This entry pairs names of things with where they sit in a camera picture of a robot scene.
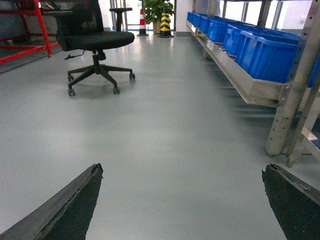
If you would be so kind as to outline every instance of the caster wheel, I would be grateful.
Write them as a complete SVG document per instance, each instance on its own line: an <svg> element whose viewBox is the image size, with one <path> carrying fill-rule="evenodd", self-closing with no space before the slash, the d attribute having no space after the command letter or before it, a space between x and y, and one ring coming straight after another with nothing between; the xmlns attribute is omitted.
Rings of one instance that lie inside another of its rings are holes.
<svg viewBox="0 0 320 240"><path fill-rule="evenodd" d="M73 80L75 80L74 76L68 75L68 81L71 82Z"/></svg>
<svg viewBox="0 0 320 240"><path fill-rule="evenodd" d="M119 89L117 86L115 86L115 87L113 88L113 93L114 93L114 94L119 94L119 93L120 93L120 89Z"/></svg>
<svg viewBox="0 0 320 240"><path fill-rule="evenodd" d="M130 78L130 80L135 80L136 79L136 75L134 74L134 73L130 73L129 74L129 78Z"/></svg>
<svg viewBox="0 0 320 240"><path fill-rule="evenodd" d="M76 95L75 90L73 88L69 88L68 89L68 94L69 94L70 97Z"/></svg>

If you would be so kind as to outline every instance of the red rack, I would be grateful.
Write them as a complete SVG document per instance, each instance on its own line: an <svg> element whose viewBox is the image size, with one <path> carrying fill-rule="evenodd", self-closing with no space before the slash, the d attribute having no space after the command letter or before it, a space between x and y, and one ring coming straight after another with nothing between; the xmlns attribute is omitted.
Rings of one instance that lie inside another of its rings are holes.
<svg viewBox="0 0 320 240"><path fill-rule="evenodd" d="M41 32L42 32L42 36L44 39L44 43L45 45L40 45L40 46L18 46L18 45L0 45L0 49L20 49L23 50L21 52L15 53L15 54L11 54L9 56L5 56L5 57L1 57L0 58L0 64L4 64L6 62L18 59L18 58L22 58L24 56L42 51L42 50L47 50L48 52L48 56L51 57L52 56L52 48L56 47L59 45L58 42L53 42L50 43L49 41L49 36L54 36L54 34L48 34L47 33L47 29L46 29L46 25L45 25L45 21L43 19L43 14L41 12L41 9L39 8L39 0L29 0L29 1L25 1L25 0L16 0L15 3L17 5L18 10L0 10L0 14L17 14L20 15L24 29L25 29L25 33L26 35L21 35L21 36L16 36L16 37L7 37L7 38L3 38L0 39L0 42L6 42L8 40L15 40L15 39L21 39L21 38L28 38L30 39L31 36L39 36L41 34L32 34L29 32L26 20L25 20L25 15L36 15L40 28L41 28Z"/></svg>

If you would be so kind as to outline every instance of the blue storage crate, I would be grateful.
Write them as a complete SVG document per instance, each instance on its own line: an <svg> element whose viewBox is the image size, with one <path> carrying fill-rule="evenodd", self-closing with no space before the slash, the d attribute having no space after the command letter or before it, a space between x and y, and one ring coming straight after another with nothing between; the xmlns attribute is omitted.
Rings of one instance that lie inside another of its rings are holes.
<svg viewBox="0 0 320 240"><path fill-rule="evenodd" d="M223 41L223 48L231 55L236 56L239 50L240 43L242 42L242 38L245 36L241 34L241 31L247 31L249 33L262 35L272 35L276 37L290 38L299 40L300 37L294 33L271 30L262 27L249 26L244 24L229 24L227 26L227 32Z"/></svg>
<svg viewBox="0 0 320 240"><path fill-rule="evenodd" d="M210 27L210 20L215 19L215 17L207 17L201 16L201 24L200 24L200 31L203 34L208 34L209 27Z"/></svg>
<svg viewBox="0 0 320 240"><path fill-rule="evenodd" d="M188 15L187 15L186 19L187 19L190 23L192 23L192 18L193 18L193 16L194 16L194 13L193 13L192 11L188 11Z"/></svg>
<svg viewBox="0 0 320 240"><path fill-rule="evenodd" d="M196 28L200 28L201 25L201 17L202 16L206 16L206 14L203 13L194 13L192 16L192 24L196 27Z"/></svg>
<svg viewBox="0 0 320 240"><path fill-rule="evenodd" d="M210 20L208 38L213 42L223 43L227 34L228 25L253 27L254 25L242 21L217 17Z"/></svg>
<svg viewBox="0 0 320 240"><path fill-rule="evenodd" d="M223 43L227 33L228 22L211 19L208 29L208 38L217 43Z"/></svg>
<svg viewBox="0 0 320 240"><path fill-rule="evenodd" d="M297 51L298 39L267 34L244 36L236 56L236 63L254 79L285 83Z"/></svg>
<svg viewBox="0 0 320 240"><path fill-rule="evenodd" d="M308 83L308 88L312 88L312 86L314 85L319 70L320 70L320 55L318 56L318 58L316 60L316 63L314 65L314 67L313 67L312 74L311 74L311 77L310 77L310 81Z"/></svg>

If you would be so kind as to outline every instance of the red and white cone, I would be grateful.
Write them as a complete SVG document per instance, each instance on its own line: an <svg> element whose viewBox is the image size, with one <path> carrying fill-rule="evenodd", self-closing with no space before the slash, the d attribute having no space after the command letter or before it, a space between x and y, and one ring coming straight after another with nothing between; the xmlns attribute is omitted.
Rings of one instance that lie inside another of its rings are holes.
<svg viewBox="0 0 320 240"><path fill-rule="evenodd" d="M139 34L137 36L149 36L149 34L146 33L146 21L143 9L140 10L140 26Z"/></svg>

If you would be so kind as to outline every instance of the office chair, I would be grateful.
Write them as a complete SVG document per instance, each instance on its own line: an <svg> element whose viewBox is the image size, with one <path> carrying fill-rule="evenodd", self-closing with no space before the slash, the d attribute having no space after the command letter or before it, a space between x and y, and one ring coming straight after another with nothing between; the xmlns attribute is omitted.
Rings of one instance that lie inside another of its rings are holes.
<svg viewBox="0 0 320 240"><path fill-rule="evenodd" d="M119 94L120 89L116 80L110 75L110 71L130 72L130 80L135 80L136 76L130 68L107 66L100 64L99 61L106 59L103 52L105 49L114 49L132 43L135 36L131 32L121 32L122 13L131 11L132 8L110 8L117 15L116 31L104 31L101 10L98 0L52 0L51 5L54 11L49 11L47 15L53 16L57 23L56 39L63 51L83 50L93 52L93 65L68 71L68 94L75 95L73 85L79 83L92 74L101 74L113 85L113 93ZM72 74L81 73L74 78Z"/></svg>

